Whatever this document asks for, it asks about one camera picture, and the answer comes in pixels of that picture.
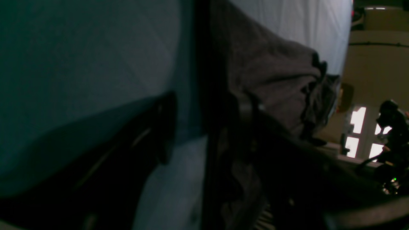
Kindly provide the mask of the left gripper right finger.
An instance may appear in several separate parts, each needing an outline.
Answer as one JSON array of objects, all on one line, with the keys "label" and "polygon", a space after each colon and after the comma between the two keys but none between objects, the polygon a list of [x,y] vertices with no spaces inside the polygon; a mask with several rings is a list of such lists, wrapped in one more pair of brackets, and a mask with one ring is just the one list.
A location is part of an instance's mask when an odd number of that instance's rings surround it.
[{"label": "left gripper right finger", "polygon": [[386,195],[292,136],[251,94],[236,96],[236,152],[251,164],[278,230],[406,230],[408,196]]}]

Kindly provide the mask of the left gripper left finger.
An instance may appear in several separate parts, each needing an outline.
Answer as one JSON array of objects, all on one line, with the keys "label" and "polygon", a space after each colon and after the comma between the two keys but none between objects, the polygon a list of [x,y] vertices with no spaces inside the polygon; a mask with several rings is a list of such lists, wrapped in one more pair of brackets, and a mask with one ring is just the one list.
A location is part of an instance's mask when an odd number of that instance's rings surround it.
[{"label": "left gripper left finger", "polygon": [[147,179],[170,162],[177,108],[175,92],[158,97],[110,140],[1,198],[1,220],[25,230],[131,230]]}]

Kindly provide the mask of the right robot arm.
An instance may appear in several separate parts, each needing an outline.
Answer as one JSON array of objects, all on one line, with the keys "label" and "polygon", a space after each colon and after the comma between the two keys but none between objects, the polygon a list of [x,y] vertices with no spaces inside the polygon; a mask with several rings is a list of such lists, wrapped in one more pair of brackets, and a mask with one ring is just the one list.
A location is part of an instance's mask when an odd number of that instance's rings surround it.
[{"label": "right robot arm", "polygon": [[[387,100],[381,104],[376,121],[381,128],[378,137],[386,140],[386,150],[360,163],[355,173],[361,175],[364,167],[376,160],[381,165],[374,169],[373,179],[380,184],[382,191],[387,195],[408,195],[408,116],[396,102]],[[390,131],[383,134],[387,127]]]}]

